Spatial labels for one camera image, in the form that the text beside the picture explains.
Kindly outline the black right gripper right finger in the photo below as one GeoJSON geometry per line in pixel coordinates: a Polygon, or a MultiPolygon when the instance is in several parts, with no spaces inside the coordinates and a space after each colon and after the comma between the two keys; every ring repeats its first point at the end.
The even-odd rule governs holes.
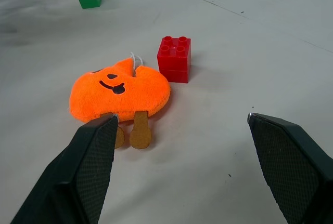
{"type": "Polygon", "coordinates": [[[333,224],[333,158],[294,123],[249,113],[264,179],[288,224],[333,224]]]}

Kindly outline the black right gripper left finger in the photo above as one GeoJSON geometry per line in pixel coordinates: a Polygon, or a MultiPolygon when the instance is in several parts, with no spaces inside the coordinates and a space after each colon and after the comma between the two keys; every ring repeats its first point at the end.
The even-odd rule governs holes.
{"type": "Polygon", "coordinates": [[[98,224],[117,128],[115,114],[82,125],[47,165],[10,224],[98,224]]]}

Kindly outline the red toy building block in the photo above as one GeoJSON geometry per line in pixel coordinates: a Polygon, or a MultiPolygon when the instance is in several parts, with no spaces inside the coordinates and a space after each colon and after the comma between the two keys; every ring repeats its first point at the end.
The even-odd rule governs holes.
{"type": "Polygon", "coordinates": [[[172,83],[188,83],[191,66],[191,39],[165,36],[157,53],[159,72],[172,83]]]}

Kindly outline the orange plush smiley toy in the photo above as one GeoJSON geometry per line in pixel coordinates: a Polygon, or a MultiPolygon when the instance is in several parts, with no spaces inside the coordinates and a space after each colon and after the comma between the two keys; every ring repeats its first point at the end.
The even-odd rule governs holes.
{"type": "Polygon", "coordinates": [[[145,149],[152,141],[148,118],[166,105],[170,94],[167,79],[131,54],[110,67],[80,76],[71,89],[69,112],[85,123],[108,114],[115,114],[119,122],[133,121],[129,143],[145,149]]]}

